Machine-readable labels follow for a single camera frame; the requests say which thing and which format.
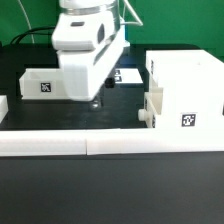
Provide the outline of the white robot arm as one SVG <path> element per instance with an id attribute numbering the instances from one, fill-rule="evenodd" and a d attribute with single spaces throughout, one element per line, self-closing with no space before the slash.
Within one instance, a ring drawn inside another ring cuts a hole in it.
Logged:
<path id="1" fill-rule="evenodd" d="M 118 0 L 59 0 L 52 34 L 67 96 L 91 101 L 123 53 Z"/>

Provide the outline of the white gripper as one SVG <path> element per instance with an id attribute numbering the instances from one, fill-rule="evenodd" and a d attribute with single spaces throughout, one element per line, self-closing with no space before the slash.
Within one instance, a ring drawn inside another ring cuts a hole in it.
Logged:
<path id="1" fill-rule="evenodd" d="M 101 108 L 101 97 L 97 93 L 103 84 L 106 88 L 115 87 L 115 79 L 107 77 L 122 55 L 124 41 L 124 33 L 119 31 L 101 51 L 57 52 L 65 92 L 70 99 L 91 101 L 92 110 Z"/>

